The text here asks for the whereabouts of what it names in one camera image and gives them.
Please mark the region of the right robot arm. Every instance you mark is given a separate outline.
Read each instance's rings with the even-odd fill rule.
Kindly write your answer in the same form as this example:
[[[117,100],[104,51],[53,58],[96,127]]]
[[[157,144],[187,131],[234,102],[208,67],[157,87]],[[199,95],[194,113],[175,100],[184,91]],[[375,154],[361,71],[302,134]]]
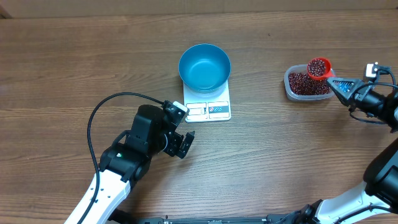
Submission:
[[[359,109],[397,131],[397,85],[387,96],[373,90],[376,83],[360,79],[328,78],[328,86],[350,112]],[[305,205],[278,223],[355,223],[368,217],[397,213],[397,141],[393,141],[366,168],[363,181],[345,193]]]

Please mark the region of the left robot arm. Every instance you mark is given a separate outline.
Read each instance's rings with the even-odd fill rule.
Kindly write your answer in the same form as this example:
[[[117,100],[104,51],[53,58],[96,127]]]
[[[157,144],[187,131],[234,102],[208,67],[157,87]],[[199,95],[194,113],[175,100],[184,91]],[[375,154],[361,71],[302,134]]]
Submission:
[[[166,101],[161,107],[140,106],[131,129],[123,131],[102,153],[88,190],[66,222],[106,223],[146,175],[156,154],[163,151],[183,159],[195,133],[180,135],[176,129],[188,112],[177,101]]]

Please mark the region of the red scoop with blue handle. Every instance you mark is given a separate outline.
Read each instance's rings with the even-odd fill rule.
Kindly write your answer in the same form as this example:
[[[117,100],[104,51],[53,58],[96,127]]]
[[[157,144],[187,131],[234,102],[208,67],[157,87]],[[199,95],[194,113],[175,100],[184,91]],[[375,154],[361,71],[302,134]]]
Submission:
[[[312,80],[321,81],[334,77],[331,63],[327,58],[314,58],[307,65],[307,73]]]

